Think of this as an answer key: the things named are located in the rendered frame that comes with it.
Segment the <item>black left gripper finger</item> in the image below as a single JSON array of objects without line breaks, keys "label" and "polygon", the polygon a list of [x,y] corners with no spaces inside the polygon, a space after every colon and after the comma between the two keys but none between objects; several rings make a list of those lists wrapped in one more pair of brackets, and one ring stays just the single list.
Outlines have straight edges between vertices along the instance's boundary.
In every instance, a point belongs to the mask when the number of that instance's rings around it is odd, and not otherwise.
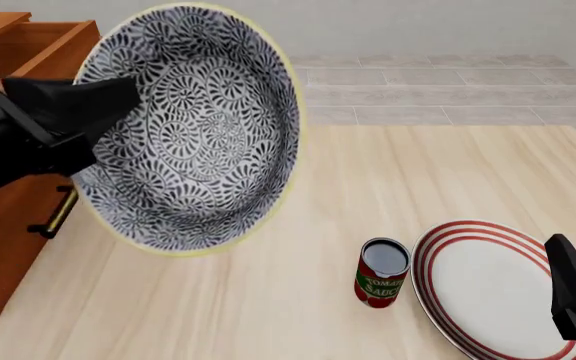
[{"label": "black left gripper finger", "polygon": [[70,134],[38,147],[32,173],[72,176],[96,161],[85,134]]},{"label": "black left gripper finger", "polygon": [[58,134],[98,141],[140,104],[136,80],[121,77],[76,85],[73,80],[2,80],[8,98],[31,119]]}]

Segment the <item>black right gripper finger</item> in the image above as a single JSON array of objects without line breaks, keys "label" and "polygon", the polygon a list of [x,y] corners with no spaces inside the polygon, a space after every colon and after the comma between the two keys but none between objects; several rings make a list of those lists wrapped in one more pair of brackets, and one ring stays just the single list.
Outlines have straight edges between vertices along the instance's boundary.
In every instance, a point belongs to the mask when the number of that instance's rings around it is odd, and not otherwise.
[{"label": "black right gripper finger", "polygon": [[551,313],[576,312],[576,248],[563,234],[554,234],[545,249],[552,276]]}]

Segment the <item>black-and-white patterned bowl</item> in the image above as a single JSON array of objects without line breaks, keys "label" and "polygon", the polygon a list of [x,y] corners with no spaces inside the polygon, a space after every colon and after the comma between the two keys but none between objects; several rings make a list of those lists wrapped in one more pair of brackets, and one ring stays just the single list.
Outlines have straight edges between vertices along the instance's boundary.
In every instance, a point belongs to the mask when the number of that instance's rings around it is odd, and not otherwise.
[{"label": "black-and-white patterned bowl", "polygon": [[135,81],[137,107],[103,134],[73,181],[119,239],[208,254],[259,227],[290,186],[305,104],[288,56],[260,26],[182,2],[124,20],[74,79]]}]

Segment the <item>open wooden drawer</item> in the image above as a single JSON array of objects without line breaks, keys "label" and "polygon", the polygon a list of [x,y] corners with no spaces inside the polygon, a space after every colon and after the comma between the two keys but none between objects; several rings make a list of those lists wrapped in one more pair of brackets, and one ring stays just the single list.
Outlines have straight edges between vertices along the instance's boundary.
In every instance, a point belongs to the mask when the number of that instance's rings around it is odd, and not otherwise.
[{"label": "open wooden drawer", "polygon": [[0,79],[72,79],[99,39],[93,20],[20,23],[0,35]]}]

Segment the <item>white plate with red rings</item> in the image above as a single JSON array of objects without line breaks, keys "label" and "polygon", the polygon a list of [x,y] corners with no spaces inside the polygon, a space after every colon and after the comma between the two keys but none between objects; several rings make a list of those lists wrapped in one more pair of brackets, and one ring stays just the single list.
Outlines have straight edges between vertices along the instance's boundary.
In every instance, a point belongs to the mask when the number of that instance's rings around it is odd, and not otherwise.
[{"label": "white plate with red rings", "polygon": [[439,332],[474,360],[576,360],[552,320],[542,242],[512,227],[457,220],[427,230],[410,276]]}]

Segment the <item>tomato sauce tin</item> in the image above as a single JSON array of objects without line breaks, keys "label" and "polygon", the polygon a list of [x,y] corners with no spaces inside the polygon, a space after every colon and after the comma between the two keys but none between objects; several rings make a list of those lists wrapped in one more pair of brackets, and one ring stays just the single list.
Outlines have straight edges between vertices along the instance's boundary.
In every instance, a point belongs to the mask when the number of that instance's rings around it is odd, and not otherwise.
[{"label": "tomato sauce tin", "polygon": [[397,299],[411,263],[400,242],[383,237],[368,240],[359,255],[355,295],[370,308],[387,308]]}]

